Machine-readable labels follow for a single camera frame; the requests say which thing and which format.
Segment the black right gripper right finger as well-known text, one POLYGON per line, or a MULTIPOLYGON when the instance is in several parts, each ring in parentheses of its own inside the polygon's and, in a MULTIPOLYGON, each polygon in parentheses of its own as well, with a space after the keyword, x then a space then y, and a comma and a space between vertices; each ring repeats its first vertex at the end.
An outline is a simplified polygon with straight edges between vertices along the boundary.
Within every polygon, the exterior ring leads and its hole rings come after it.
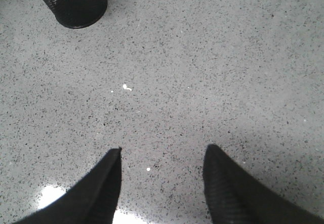
POLYGON ((204 194, 213 223, 323 223, 257 181, 217 145, 208 145, 204 194))

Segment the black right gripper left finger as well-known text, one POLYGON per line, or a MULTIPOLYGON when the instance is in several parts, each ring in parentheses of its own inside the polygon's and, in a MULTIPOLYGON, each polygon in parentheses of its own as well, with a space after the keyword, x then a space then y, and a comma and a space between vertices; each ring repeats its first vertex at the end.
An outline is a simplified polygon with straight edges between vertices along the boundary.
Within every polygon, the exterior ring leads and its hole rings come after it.
POLYGON ((121 151, 109 150, 63 196, 17 223, 112 223, 122 184, 121 151))

